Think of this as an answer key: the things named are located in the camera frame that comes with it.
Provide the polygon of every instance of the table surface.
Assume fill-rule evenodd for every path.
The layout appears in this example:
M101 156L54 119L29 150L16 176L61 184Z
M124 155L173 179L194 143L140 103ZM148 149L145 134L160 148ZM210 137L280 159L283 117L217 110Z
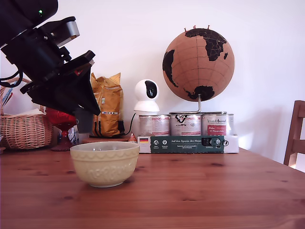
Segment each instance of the table surface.
M1 229L305 229L305 174L260 155L140 155L122 185L94 188L69 152L0 156Z

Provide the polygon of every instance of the pet food can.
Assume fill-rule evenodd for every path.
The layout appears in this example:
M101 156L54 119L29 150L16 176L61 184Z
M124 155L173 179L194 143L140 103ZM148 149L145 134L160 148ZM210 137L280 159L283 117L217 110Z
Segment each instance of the pet food can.
M202 135L234 135L233 114L202 115Z
M172 114L171 136L200 136L200 114Z
M164 115L139 115L139 136L169 136L170 116Z

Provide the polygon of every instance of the chair backrest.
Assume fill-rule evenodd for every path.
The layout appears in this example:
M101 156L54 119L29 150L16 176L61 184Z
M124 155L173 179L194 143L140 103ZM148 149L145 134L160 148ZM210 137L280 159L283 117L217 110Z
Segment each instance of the chair backrest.
M296 100L291 118L284 165L294 167L297 153L305 154L305 140L300 140L303 118L305 118L305 101Z

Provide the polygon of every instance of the red glass dish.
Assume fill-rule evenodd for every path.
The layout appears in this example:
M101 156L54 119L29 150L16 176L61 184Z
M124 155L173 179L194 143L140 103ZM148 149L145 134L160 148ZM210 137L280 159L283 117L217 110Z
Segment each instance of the red glass dish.
M57 146L51 148L51 150L69 151L72 146L72 143L68 138L68 130L76 125L75 117L70 114L57 111L48 107L46 108L46 113L49 121L62 131L61 142Z

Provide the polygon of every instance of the globe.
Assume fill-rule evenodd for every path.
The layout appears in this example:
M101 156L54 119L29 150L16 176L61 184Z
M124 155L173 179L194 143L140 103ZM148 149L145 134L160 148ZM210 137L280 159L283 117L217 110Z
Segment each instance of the globe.
M234 73L234 55L219 33L194 28L181 33L167 47L163 59L164 79L177 96L206 101L219 95Z

